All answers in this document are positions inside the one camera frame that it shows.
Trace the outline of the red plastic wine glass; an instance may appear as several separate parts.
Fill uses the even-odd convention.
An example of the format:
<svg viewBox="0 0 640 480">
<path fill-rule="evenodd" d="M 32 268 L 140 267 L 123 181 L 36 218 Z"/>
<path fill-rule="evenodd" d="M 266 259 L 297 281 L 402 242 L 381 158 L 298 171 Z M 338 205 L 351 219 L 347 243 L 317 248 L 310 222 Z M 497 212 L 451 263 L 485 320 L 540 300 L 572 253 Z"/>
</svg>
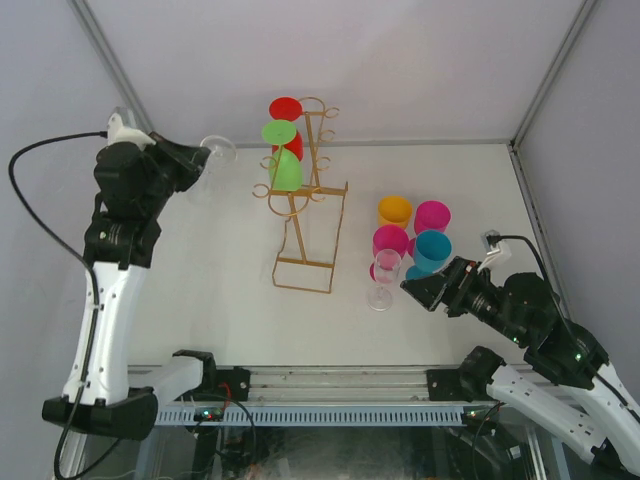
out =
<svg viewBox="0 0 640 480">
<path fill-rule="evenodd" d="M 303 107 L 299 100 L 293 97 L 283 96 L 274 99 L 269 106 L 269 114 L 274 120 L 296 121 L 303 113 Z M 304 157 L 304 143 L 299 131 L 293 140 L 285 145 L 299 161 Z"/>
</svg>

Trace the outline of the left green led board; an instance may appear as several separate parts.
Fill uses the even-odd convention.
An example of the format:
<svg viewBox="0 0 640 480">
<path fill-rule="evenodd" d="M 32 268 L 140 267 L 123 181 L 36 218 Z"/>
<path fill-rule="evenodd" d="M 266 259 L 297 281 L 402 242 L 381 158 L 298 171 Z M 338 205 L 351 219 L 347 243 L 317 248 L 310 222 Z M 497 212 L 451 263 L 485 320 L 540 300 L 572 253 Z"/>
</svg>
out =
<svg viewBox="0 0 640 480">
<path fill-rule="evenodd" d="M 220 422 L 224 418 L 224 413 L 224 408 L 205 408 L 196 411 L 194 420 L 197 423 Z"/>
</svg>

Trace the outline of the left black base bracket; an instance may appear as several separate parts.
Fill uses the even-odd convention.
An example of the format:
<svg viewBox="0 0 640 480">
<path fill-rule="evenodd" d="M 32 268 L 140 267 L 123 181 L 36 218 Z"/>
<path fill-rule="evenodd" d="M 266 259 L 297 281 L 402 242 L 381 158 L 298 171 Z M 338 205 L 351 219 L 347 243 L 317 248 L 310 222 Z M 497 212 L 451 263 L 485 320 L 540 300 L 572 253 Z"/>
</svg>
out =
<svg viewBox="0 0 640 480">
<path fill-rule="evenodd" d="M 251 387 L 251 372 L 238 366 L 207 373 L 196 389 L 201 395 L 216 394 L 238 401 L 247 401 Z"/>
</svg>

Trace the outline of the orange plastic wine glass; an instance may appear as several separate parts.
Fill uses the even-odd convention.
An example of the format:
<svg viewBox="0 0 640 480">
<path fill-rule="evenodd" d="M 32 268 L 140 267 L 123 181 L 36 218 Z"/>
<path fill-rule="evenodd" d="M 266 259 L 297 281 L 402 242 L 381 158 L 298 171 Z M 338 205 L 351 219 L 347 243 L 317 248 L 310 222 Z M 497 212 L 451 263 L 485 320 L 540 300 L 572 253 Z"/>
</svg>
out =
<svg viewBox="0 0 640 480">
<path fill-rule="evenodd" d="M 406 229 L 413 214 L 411 203 L 402 196 L 387 196 L 378 203 L 378 225 Z"/>
</svg>

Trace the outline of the cyan plastic wine glass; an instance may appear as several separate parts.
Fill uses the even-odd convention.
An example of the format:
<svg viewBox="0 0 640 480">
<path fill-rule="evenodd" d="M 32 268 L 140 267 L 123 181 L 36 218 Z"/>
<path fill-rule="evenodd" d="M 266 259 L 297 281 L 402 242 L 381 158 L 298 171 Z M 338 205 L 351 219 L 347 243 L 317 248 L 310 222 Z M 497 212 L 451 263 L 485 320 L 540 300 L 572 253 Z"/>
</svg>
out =
<svg viewBox="0 0 640 480">
<path fill-rule="evenodd" d="M 414 260 L 406 274 L 406 280 L 414 280 L 440 271 L 453 251 L 449 237 L 437 230 L 424 230 L 409 243 L 409 253 Z"/>
</svg>

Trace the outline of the right aluminium frame post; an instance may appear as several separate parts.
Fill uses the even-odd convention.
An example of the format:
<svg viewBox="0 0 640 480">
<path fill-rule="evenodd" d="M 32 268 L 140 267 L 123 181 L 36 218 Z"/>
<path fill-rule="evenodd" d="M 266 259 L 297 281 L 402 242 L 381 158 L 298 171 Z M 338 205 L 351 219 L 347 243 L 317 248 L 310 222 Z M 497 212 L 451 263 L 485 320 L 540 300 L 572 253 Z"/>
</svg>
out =
<svg viewBox="0 0 640 480">
<path fill-rule="evenodd" d="M 524 116 L 516 128 L 510 142 L 510 146 L 513 150 L 517 150 L 525 140 L 529 130 L 535 123 L 544 102 L 551 94 L 555 83 L 559 79 L 566 63 L 573 53 L 576 44 L 583 35 L 584 30 L 599 5 L 600 1 L 598 0 L 584 0 L 580 3 L 579 8 L 569 24 L 569 27 L 564 34 L 548 68 L 546 69 L 531 102 L 525 110 Z"/>
</svg>

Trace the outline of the black base bracket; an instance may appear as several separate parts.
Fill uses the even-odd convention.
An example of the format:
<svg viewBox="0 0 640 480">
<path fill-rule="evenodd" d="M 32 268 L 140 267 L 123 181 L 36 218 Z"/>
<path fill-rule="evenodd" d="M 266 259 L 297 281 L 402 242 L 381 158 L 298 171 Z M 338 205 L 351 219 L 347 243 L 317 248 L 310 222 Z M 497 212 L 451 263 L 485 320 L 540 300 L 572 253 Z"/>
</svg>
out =
<svg viewBox="0 0 640 480">
<path fill-rule="evenodd" d="M 430 401 L 466 401 L 482 400 L 483 393 L 466 388 L 461 382 L 460 373 L 454 369 L 428 369 L 426 371 L 428 396 Z"/>
<path fill-rule="evenodd" d="M 251 372 L 238 366 L 207 373 L 196 389 L 201 395 L 216 394 L 238 401 L 247 401 L 251 387 Z"/>
</svg>

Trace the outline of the aluminium frame post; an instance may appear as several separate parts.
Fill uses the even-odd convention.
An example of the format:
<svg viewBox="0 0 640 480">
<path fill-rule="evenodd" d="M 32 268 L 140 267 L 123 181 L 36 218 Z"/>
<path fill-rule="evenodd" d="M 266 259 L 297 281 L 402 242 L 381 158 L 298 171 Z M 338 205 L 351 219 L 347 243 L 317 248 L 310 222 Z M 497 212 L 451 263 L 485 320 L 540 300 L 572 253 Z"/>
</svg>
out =
<svg viewBox="0 0 640 480">
<path fill-rule="evenodd" d="M 569 27 L 564 34 L 548 68 L 546 69 L 531 102 L 525 110 L 524 116 L 516 128 L 510 142 L 510 146 L 513 150 L 517 150 L 525 140 L 529 130 L 535 123 L 544 102 L 551 94 L 555 83 L 559 79 L 566 63 L 573 53 L 576 44 L 583 35 L 584 30 L 599 5 L 600 1 L 598 0 L 584 0 L 580 3 L 579 8 L 569 24 Z"/>
<path fill-rule="evenodd" d="M 138 123 L 138 128 L 149 135 L 153 131 L 151 121 L 142 105 L 139 95 L 135 91 L 124 68 L 121 66 L 106 34 L 103 32 L 89 2 L 73 0 L 68 1 L 67 4 L 96 52 L 111 82 L 124 101 L 121 107 L 126 107 L 133 111 Z"/>
</svg>

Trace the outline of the clear wine glass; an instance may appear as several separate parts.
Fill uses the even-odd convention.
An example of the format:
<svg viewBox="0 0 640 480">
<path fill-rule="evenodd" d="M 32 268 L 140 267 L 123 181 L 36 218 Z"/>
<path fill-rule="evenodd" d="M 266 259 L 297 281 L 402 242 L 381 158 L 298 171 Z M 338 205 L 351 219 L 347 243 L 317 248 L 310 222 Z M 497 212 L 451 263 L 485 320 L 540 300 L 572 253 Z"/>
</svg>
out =
<svg viewBox="0 0 640 480">
<path fill-rule="evenodd" d="M 221 183 L 219 177 L 238 157 L 235 144 L 223 136 L 209 135 L 202 139 L 200 146 L 209 150 L 209 156 L 199 179 L 187 192 L 189 201 L 198 206 L 213 200 Z"/>
<path fill-rule="evenodd" d="M 393 249 L 383 249 L 378 252 L 373 262 L 373 279 L 375 285 L 367 292 L 367 304 L 374 311 L 383 312 L 393 304 L 392 292 L 389 286 L 397 279 L 402 258 Z"/>
</svg>

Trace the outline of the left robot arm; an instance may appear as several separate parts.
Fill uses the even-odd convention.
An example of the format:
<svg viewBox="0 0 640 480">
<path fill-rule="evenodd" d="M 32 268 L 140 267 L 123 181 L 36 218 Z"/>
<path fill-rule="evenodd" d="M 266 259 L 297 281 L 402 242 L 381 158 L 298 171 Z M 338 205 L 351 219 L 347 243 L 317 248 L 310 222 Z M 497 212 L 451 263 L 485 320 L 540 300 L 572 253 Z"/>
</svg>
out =
<svg viewBox="0 0 640 480">
<path fill-rule="evenodd" d="M 179 350 L 131 386 L 128 345 L 137 300 L 169 198 L 204 172 L 208 148 L 179 145 L 157 133 L 112 141 L 96 157 L 99 186 L 82 255 L 87 303 L 79 343 L 62 394 L 44 402 L 45 421 L 71 431 L 119 440 L 145 439 L 160 407 L 189 392 L 206 400 L 219 387 L 209 352 Z"/>
</svg>

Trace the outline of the aluminium front rail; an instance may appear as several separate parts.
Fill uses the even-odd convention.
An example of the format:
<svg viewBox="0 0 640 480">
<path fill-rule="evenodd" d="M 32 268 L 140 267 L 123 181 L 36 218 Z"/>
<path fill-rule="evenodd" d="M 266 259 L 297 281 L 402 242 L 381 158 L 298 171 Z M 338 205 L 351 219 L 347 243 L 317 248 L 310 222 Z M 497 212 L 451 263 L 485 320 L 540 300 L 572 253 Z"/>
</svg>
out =
<svg viewBox="0 0 640 480">
<path fill-rule="evenodd" d="M 410 366 L 246 366 L 258 405 L 414 405 L 430 402 L 426 371 Z"/>
</svg>

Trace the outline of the green plastic wine glass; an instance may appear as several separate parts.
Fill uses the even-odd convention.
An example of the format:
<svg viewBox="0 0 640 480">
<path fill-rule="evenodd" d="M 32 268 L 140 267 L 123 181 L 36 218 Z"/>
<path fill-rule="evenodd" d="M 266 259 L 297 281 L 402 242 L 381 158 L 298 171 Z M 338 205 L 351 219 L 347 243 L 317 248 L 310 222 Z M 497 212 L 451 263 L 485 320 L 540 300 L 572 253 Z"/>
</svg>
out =
<svg viewBox="0 0 640 480">
<path fill-rule="evenodd" d="M 271 187 L 285 192 L 298 190 L 303 183 L 303 173 L 298 156 L 288 147 L 297 138 L 296 126 L 288 120 L 272 120 L 263 127 L 261 135 L 276 148 L 267 167 Z"/>
</svg>

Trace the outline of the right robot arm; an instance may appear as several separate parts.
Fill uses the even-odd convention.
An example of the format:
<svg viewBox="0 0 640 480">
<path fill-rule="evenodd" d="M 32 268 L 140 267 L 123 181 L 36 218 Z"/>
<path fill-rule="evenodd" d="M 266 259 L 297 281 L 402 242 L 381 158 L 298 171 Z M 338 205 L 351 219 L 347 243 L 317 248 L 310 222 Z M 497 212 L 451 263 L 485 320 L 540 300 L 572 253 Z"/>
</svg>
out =
<svg viewBox="0 0 640 480">
<path fill-rule="evenodd" d="M 582 326 L 564 317 L 548 282 L 533 272 L 491 272 L 507 260 L 490 254 L 475 262 L 454 258 L 439 272 L 406 279 L 402 289 L 422 307 L 444 305 L 450 318 L 471 315 L 512 341 L 525 362 L 576 402 L 570 407 L 525 380 L 493 350 L 477 346 L 457 369 L 468 400 L 491 398 L 515 408 L 580 458 L 621 477 L 639 475 L 639 405 L 622 384 L 609 355 Z"/>
</svg>

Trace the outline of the magenta wine glass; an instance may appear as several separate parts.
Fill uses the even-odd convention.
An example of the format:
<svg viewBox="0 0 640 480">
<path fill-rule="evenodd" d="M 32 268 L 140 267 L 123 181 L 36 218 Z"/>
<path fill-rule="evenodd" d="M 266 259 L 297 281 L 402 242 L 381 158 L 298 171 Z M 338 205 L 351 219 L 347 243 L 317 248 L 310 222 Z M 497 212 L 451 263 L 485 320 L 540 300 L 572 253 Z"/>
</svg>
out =
<svg viewBox="0 0 640 480">
<path fill-rule="evenodd" d="M 374 259 L 378 252 L 383 249 L 393 249 L 396 250 L 402 260 L 407 252 L 409 245 L 409 237 L 407 233 L 398 226 L 395 225 L 385 225 L 379 227 L 373 235 L 372 238 L 372 246 L 373 246 L 373 255 Z M 370 274 L 373 278 L 373 263 L 370 267 Z"/>
<path fill-rule="evenodd" d="M 419 234 L 427 230 L 444 233 L 451 221 L 451 217 L 452 214 L 449 207 L 442 202 L 429 200 L 421 203 L 417 207 L 414 217 L 415 237 L 409 241 L 408 254 L 413 256 L 415 242 Z"/>
</svg>

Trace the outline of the right green led board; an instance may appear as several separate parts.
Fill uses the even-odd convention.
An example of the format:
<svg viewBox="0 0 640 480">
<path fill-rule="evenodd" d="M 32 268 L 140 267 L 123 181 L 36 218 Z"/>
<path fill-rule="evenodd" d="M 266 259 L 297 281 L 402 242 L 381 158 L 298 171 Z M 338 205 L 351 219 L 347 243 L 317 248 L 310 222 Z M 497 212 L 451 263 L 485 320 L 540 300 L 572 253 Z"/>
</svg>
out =
<svg viewBox="0 0 640 480">
<path fill-rule="evenodd" d="M 496 428 L 496 418 L 501 406 L 496 404 L 489 408 L 476 408 L 464 412 L 463 426 L 472 435 L 487 435 Z"/>
</svg>

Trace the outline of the right black base bracket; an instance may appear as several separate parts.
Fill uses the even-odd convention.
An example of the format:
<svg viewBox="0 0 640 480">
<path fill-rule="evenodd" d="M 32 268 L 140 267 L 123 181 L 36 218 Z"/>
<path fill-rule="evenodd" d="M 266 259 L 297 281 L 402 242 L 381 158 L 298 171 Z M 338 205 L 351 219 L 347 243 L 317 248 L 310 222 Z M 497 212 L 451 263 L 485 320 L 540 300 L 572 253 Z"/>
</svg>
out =
<svg viewBox="0 0 640 480">
<path fill-rule="evenodd" d="M 461 382 L 460 373 L 454 369 L 428 369 L 426 371 L 428 396 L 430 401 L 466 401 L 482 400 L 483 393 L 466 388 Z"/>
</svg>

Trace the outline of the left aluminium frame post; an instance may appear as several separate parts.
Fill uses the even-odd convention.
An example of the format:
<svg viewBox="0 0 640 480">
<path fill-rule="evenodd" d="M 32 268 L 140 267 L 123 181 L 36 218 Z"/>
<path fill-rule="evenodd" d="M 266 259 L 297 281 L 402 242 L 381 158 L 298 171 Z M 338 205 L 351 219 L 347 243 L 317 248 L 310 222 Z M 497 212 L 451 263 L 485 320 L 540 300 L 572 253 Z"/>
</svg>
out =
<svg viewBox="0 0 640 480">
<path fill-rule="evenodd" d="M 142 105 L 139 95 L 135 91 L 124 68 L 121 66 L 106 34 L 103 32 L 89 2 L 73 0 L 68 1 L 67 4 L 96 52 L 111 82 L 124 101 L 121 107 L 126 107 L 133 111 L 138 123 L 138 128 L 149 135 L 153 131 L 151 121 Z"/>
</svg>

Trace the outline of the green led board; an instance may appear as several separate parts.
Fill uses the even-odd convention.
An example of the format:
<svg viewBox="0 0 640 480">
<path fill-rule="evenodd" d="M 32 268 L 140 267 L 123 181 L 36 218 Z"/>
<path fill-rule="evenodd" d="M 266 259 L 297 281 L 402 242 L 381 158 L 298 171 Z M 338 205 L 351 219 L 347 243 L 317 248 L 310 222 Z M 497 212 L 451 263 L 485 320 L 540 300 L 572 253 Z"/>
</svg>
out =
<svg viewBox="0 0 640 480">
<path fill-rule="evenodd" d="M 472 435 L 487 435 L 496 428 L 496 418 L 501 406 L 496 404 L 489 408 L 476 408 L 464 412 L 463 426 Z"/>
<path fill-rule="evenodd" d="M 220 422 L 224 418 L 224 413 L 224 408 L 205 408 L 196 411 L 194 420 L 197 423 Z"/>
</svg>

